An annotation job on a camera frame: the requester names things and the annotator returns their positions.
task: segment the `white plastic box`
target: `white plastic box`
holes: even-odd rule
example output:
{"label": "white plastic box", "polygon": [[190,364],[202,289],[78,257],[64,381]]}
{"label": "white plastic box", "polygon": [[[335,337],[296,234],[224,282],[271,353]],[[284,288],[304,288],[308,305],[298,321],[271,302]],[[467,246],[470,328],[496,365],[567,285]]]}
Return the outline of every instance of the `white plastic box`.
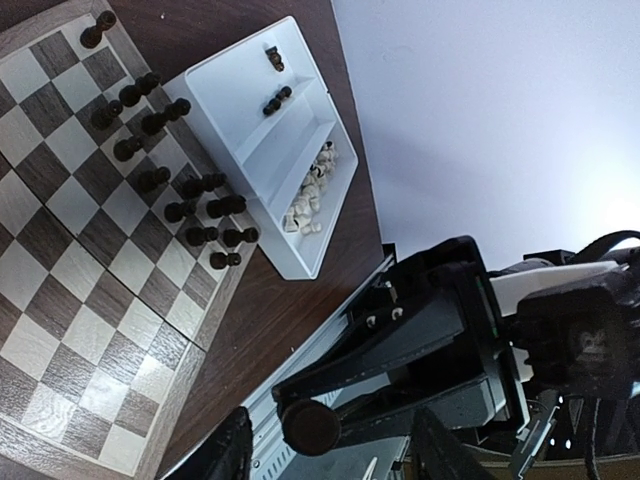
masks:
{"label": "white plastic box", "polygon": [[[277,47],[285,70],[265,51]],[[293,95],[266,117],[284,86]],[[315,279],[358,165],[347,131],[293,17],[287,17],[189,68],[164,86],[191,101],[185,117],[233,189],[247,198],[261,229],[260,247],[287,280]],[[284,215],[322,145],[339,158],[314,222],[322,232],[283,230]]]}

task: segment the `white wall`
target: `white wall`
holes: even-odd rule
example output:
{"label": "white wall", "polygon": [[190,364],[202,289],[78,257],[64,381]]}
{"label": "white wall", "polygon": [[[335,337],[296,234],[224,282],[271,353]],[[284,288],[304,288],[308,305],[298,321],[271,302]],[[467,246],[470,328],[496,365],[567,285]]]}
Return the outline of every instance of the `white wall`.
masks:
{"label": "white wall", "polygon": [[640,1],[334,0],[382,237],[490,268],[640,230]]}

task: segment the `chessboard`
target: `chessboard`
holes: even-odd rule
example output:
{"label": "chessboard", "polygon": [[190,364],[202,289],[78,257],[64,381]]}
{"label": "chessboard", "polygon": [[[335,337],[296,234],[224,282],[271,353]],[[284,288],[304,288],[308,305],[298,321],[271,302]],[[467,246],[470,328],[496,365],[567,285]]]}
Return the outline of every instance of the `chessboard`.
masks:
{"label": "chessboard", "polygon": [[[254,227],[246,212],[207,213],[228,187],[186,198],[217,170],[184,120],[144,133],[161,87],[96,128],[149,73],[119,23],[82,45],[107,10],[71,0],[0,34],[0,455],[55,478],[153,478],[256,247],[225,243]],[[161,167],[170,179],[143,188]],[[195,214],[168,221],[185,201]],[[187,239],[209,227],[221,240]]]}

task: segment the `wooden table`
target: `wooden table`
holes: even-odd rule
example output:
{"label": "wooden table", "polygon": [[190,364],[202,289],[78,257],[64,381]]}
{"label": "wooden table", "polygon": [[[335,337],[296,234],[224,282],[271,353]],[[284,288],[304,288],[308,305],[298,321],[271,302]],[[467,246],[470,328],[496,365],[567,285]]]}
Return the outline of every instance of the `wooden table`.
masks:
{"label": "wooden table", "polygon": [[[0,30],[60,0],[5,0]],[[382,261],[382,248],[347,68],[330,0],[110,2],[142,55],[163,78],[293,15],[329,86],[360,167],[318,280],[285,282],[253,256],[165,453],[170,468],[273,372]],[[0,473],[42,478],[0,459]]]}

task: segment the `pile of white chess pieces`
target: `pile of white chess pieces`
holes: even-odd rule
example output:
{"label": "pile of white chess pieces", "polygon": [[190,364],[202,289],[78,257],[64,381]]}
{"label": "pile of white chess pieces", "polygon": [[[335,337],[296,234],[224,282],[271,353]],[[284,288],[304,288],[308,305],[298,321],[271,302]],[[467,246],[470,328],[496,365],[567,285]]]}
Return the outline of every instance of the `pile of white chess pieces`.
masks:
{"label": "pile of white chess pieces", "polygon": [[313,216],[320,211],[320,198],[329,186],[329,178],[336,169],[337,158],[338,153],[333,142],[326,142],[313,161],[298,195],[284,216],[285,232],[300,232],[308,235],[322,231],[322,224],[314,222]]}

